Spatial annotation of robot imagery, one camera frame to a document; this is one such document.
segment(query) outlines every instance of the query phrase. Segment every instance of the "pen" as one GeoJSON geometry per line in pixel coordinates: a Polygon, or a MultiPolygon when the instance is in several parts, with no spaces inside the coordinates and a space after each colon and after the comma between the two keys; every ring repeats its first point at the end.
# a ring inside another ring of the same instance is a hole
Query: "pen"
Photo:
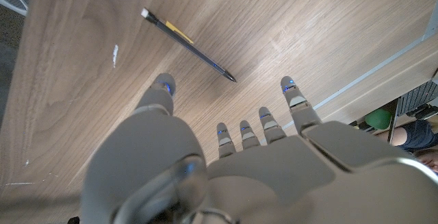
{"type": "Polygon", "coordinates": [[[201,53],[198,49],[193,47],[188,41],[186,41],[184,38],[182,38],[176,32],[174,32],[169,27],[167,27],[165,24],[163,24],[154,14],[149,12],[146,8],[143,8],[142,16],[147,21],[151,22],[156,27],[158,27],[158,29],[160,29],[164,33],[168,34],[171,38],[173,38],[173,40],[176,40],[181,45],[183,45],[188,51],[191,51],[194,55],[198,56],[205,63],[207,63],[208,65],[213,67],[216,71],[218,71],[224,77],[226,77],[227,79],[230,79],[233,82],[237,82],[235,80],[235,78],[232,76],[232,74],[230,74],[230,72],[228,72],[227,70],[225,70],[224,68],[222,68],[221,66],[216,64],[213,60],[210,60],[207,56],[205,56],[205,54],[201,53]]]}

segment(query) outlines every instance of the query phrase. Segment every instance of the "wooden table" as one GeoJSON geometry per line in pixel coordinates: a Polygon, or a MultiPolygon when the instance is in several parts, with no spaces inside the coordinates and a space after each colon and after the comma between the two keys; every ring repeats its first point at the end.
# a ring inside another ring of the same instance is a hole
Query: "wooden table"
{"type": "MultiPolygon", "coordinates": [[[[280,79],[315,105],[423,36],[436,0],[31,0],[0,133],[0,223],[66,222],[96,148],[162,72],[177,82],[175,116],[208,162],[225,122],[237,150],[266,106],[291,121],[280,79]],[[170,21],[228,69],[230,82],[140,16],[170,21]]],[[[317,109],[350,122],[427,81],[432,36],[317,109]]],[[[287,134],[295,133],[293,126],[287,134]]]]}

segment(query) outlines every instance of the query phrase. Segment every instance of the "green ball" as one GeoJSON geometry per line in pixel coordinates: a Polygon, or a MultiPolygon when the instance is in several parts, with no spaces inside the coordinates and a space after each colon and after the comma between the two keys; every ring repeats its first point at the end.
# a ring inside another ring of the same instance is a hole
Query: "green ball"
{"type": "Polygon", "coordinates": [[[391,122],[391,112],[377,109],[365,116],[365,122],[376,129],[387,129],[391,122]]]}

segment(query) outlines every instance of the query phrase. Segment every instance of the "yellow label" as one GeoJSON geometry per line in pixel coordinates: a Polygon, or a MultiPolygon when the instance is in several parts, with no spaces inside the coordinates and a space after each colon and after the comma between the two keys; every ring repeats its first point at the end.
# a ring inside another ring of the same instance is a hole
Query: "yellow label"
{"type": "Polygon", "coordinates": [[[190,38],[188,38],[183,32],[181,32],[178,28],[176,28],[173,24],[171,24],[169,21],[166,21],[166,26],[171,29],[174,32],[177,32],[178,34],[180,34],[182,37],[184,37],[188,42],[190,42],[190,44],[193,44],[193,41],[190,40],[190,38]]]}

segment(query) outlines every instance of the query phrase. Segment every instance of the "gray robotic arm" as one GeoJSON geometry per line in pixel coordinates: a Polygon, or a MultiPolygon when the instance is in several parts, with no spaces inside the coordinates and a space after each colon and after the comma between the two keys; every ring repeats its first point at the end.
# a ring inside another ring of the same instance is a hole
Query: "gray robotic arm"
{"type": "Polygon", "coordinates": [[[172,116],[175,81],[161,74],[94,155],[84,223],[436,223],[438,178],[408,153],[335,121],[322,123],[290,77],[281,80],[297,136],[269,110],[268,146],[247,121],[236,152],[218,124],[206,167],[190,127],[172,116]]]}

